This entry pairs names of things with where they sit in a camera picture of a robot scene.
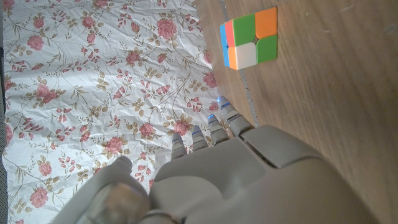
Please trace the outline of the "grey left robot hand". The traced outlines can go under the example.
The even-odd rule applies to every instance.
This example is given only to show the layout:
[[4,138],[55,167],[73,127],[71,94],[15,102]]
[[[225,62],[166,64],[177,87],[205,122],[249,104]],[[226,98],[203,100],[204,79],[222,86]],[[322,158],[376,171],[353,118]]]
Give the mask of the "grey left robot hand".
[[193,151],[172,136],[172,159],[149,191],[125,156],[101,169],[69,200],[55,223],[376,223],[376,217],[316,150],[273,126],[254,127],[224,97],[231,129],[208,117]]

